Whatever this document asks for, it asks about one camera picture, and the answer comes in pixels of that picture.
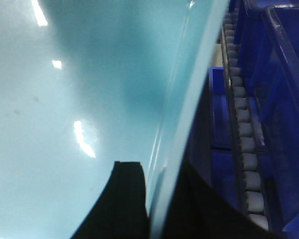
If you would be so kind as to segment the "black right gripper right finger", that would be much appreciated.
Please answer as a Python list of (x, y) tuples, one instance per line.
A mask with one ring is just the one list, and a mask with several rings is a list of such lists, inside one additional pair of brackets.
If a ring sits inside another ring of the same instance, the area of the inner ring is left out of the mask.
[(276, 239), (223, 200), (183, 161), (169, 207), (163, 239)]

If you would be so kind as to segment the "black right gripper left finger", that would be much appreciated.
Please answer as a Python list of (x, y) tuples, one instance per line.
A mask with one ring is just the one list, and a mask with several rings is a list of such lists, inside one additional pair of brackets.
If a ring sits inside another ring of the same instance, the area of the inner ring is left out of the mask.
[(114, 163), (99, 199), (73, 239), (147, 239), (146, 184), (139, 162)]

